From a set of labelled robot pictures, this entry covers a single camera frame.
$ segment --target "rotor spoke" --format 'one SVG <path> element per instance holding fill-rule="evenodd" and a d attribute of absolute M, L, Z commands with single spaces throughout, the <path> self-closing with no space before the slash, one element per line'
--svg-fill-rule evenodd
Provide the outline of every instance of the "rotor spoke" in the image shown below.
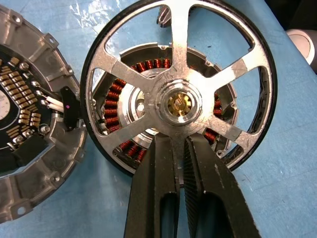
<path fill-rule="evenodd" d="M 110 133 L 109 135 L 99 134 L 96 136 L 105 150 L 108 153 L 111 153 L 118 145 L 126 142 L 129 139 L 132 139 L 151 126 L 151 118 L 148 116 L 148 114 L 144 114 L 140 119 Z"/>
<path fill-rule="evenodd" d="M 187 66 L 187 35 L 188 35 L 188 13 L 192 1 L 170 1 L 168 7 L 171 12 L 172 28 L 172 66 L 175 71 L 182 72 Z"/>
<path fill-rule="evenodd" d="M 95 68 L 100 68 L 118 77 L 119 79 L 122 79 L 127 83 L 140 88 L 143 91 L 147 91 L 147 89 L 151 88 L 150 79 L 141 75 L 117 58 L 111 56 L 101 47 L 97 49 L 90 68 L 91 70 Z"/>
<path fill-rule="evenodd" d="M 267 60 L 262 47 L 255 46 L 249 53 L 238 59 L 236 62 L 220 71 L 216 75 L 208 78 L 208 84 L 214 90 L 217 90 L 226 84 L 231 83 L 252 69 L 260 66 L 267 67 Z"/>
<path fill-rule="evenodd" d="M 216 116 L 211 117 L 209 127 L 216 133 L 240 145 L 244 151 L 248 151 L 258 138 L 255 134 L 249 134 Z"/>

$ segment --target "rotor hub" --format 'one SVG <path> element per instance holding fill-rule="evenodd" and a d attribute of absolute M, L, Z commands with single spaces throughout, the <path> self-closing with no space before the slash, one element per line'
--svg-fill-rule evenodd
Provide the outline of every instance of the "rotor hub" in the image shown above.
<path fill-rule="evenodd" d="M 163 121 L 174 126 L 187 125 L 200 115 L 202 97 L 189 82 L 174 80 L 160 90 L 156 105 Z"/>

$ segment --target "black rubber rim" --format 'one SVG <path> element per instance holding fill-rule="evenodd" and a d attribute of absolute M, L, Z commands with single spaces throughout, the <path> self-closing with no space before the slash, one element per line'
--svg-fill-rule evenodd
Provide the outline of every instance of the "black rubber rim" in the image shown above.
<path fill-rule="evenodd" d="M 81 103 L 81 110 L 82 110 L 82 117 L 84 119 L 84 122 L 86 124 L 86 128 L 87 131 L 91 137 L 91 139 L 93 140 L 94 144 L 97 146 L 97 148 L 99 149 L 99 151 L 102 153 L 102 155 L 108 160 L 110 161 L 115 167 L 117 167 L 119 170 L 121 170 L 122 172 L 124 172 L 125 174 L 132 176 L 133 174 L 129 171 L 127 171 L 125 168 L 123 168 L 122 166 L 120 166 L 102 147 L 102 145 L 98 142 L 96 135 L 93 132 L 93 129 L 91 127 L 89 118 L 88 118 L 88 112 L 87 112 L 87 107 L 86 107 L 86 86 L 87 86 L 87 75 L 88 75 L 88 70 L 89 70 L 89 66 L 90 66 L 90 62 L 93 59 L 93 56 L 99 46 L 99 44 L 102 42 L 103 38 L 105 37 L 105 35 L 119 22 L 121 21 L 124 17 L 126 17 L 127 15 L 133 13 L 135 10 L 146 6 L 148 4 L 157 2 L 160 0 L 141 0 L 138 1 L 132 5 L 130 5 L 129 7 L 127 7 L 125 10 L 121 11 L 118 15 L 116 15 L 103 29 L 102 31 L 98 34 L 97 38 L 94 40 L 92 46 L 89 49 L 89 52 L 87 54 L 84 66 L 83 66 L 83 70 L 82 70 L 82 75 L 81 75 L 81 82 L 80 82 L 80 103 Z M 266 40 L 264 39 L 263 35 L 260 33 L 259 29 L 255 26 L 254 23 L 251 22 L 251 20 L 249 20 L 243 13 L 241 13 L 240 11 L 238 11 L 237 9 L 235 9 L 234 7 L 219 1 L 219 0 L 202 0 L 205 2 L 209 2 L 209 3 L 213 3 L 216 4 L 218 6 L 223 7 L 224 9 L 232 12 L 235 15 L 238 15 L 241 20 L 244 21 L 244 23 L 255 33 L 255 35 L 259 38 L 260 42 L 262 43 L 262 45 L 264 46 L 264 50 L 266 52 L 266 55 L 269 59 L 269 66 L 271 68 L 272 71 L 272 81 L 273 81 L 273 85 L 272 85 L 272 104 L 270 107 L 270 112 L 268 115 L 268 119 L 267 119 L 267 123 L 265 124 L 265 127 L 263 129 L 263 132 L 261 133 L 260 137 L 258 138 L 257 142 L 255 143 L 255 145 L 252 147 L 252 149 L 245 155 L 245 157 L 240 160 L 237 164 L 235 164 L 233 167 L 231 167 L 231 170 L 236 169 L 237 167 L 239 167 L 240 165 L 242 165 L 252 154 L 253 152 L 257 149 L 257 147 L 260 145 L 260 143 L 262 142 L 262 140 L 264 139 L 270 124 L 272 122 L 273 119 L 273 115 L 274 115 L 274 111 L 275 111 L 275 106 L 276 106 L 276 101 L 277 101 L 277 75 L 276 75 L 276 68 L 275 68 L 275 64 L 274 64 L 274 60 L 273 60 L 273 56 L 272 53 L 269 49 L 269 46 L 266 42 Z"/>

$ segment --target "circuit board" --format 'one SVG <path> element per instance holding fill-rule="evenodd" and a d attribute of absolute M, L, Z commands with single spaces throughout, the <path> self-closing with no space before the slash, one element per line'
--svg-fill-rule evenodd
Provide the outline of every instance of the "circuit board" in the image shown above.
<path fill-rule="evenodd" d="M 38 78 L 23 59 L 0 52 L 0 154 L 11 153 L 40 128 L 50 126 L 52 112 L 41 104 L 32 82 Z"/>

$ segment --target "blue mat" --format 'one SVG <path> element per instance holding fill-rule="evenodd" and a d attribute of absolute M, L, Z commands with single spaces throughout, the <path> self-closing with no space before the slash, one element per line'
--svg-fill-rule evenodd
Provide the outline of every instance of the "blue mat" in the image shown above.
<path fill-rule="evenodd" d="M 80 78 L 86 54 L 102 27 L 133 0 L 0 0 L 43 32 L 50 32 Z M 265 238 L 316 237 L 317 77 L 264 0 L 227 0 L 260 29 L 274 56 L 278 75 L 275 116 L 262 144 L 234 171 L 260 233 Z M 155 25 L 158 10 L 136 17 L 108 43 L 121 50 L 146 42 L 170 42 L 170 29 Z M 225 20 L 203 9 L 189 23 L 189 46 L 226 67 L 247 52 L 243 37 Z M 246 129 L 258 103 L 259 81 L 251 71 L 234 82 Z M 62 187 L 26 216 L 0 225 L 1 237 L 121 238 L 131 178 L 115 169 L 87 140 L 85 161 Z M 183 196 L 178 237 L 188 235 Z"/>

